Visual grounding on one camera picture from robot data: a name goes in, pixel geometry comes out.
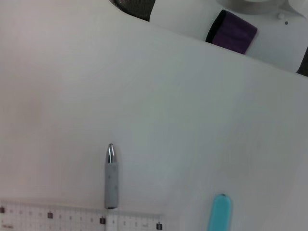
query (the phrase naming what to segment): ruler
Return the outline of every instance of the ruler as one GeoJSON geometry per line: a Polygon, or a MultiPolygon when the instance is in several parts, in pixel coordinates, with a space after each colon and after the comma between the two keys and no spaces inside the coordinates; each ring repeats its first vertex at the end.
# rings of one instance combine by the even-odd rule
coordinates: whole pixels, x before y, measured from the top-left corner
{"type": "Polygon", "coordinates": [[[157,214],[0,201],[1,231],[156,231],[157,214]]]}

